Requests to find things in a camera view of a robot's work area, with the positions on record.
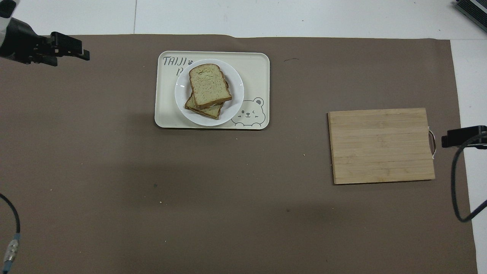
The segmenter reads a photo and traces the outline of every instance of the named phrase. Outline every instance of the bread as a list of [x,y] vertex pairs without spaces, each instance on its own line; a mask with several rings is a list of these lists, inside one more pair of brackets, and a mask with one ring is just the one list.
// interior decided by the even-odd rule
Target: bread
[[222,109],[222,106],[223,106],[223,103],[219,103],[219,104],[210,106],[209,108],[198,109],[198,108],[196,108],[196,105],[194,104],[193,93],[191,93],[191,96],[186,101],[186,104],[184,104],[185,109],[192,110],[198,114],[201,114],[203,116],[213,118],[213,119],[218,119],[218,116],[220,116],[220,111]]
[[189,82],[193,90],[196,109],[205,109],[214,104],[232,100],[228,83],[220,67],[203,64],[189,71]]

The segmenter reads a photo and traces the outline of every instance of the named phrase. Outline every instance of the white rectangular tray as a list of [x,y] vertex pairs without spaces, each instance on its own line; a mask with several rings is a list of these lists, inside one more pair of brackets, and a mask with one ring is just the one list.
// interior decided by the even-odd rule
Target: white rectangular tray
[[[245,96],[239,112],[218,126],[201,126],[181,113],[174,98],[174,87],[182,71],[195,61],[219,59],[230,64],[242,78]],[[204,128],[260,130],[269,124],[270,61],[263,53],[165,51],[157,63],[154,119],[162,128]],[[238,117],[243,113],[262,113],[258,118]]]

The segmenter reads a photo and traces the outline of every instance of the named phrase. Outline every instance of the cutting board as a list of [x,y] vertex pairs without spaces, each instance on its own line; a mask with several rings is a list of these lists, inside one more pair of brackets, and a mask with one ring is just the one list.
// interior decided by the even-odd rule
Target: cutting board
[[335,184],[434,179],[426,109],[328,113]]

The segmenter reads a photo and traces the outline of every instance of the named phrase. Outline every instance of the white table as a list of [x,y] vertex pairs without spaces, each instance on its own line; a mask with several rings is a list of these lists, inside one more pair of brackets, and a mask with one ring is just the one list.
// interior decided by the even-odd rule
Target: white table
[[[450,39],[462,127],[487,124],[487,112],[482,110],[487,105],[487,33],[456,11],[451,0],[183,2],[22,0],[14,17],[30,24],[40,35],[58,31],[68,35]],[[470,206],[475,208],[487,198],[487,153],[467,149],[465,154]],[[473,220],[473,234],[478,271],[487,274],[487,211]]]

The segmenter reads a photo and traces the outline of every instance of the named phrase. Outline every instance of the bear drawing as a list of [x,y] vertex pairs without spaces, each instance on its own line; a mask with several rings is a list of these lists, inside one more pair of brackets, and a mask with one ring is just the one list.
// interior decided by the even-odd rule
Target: bear drawing
[[232,122],[243,126],[261,125],[265,121],[264,100],[257,97],[253,100],[243,100],[242,106],[237,114],[232,118]]

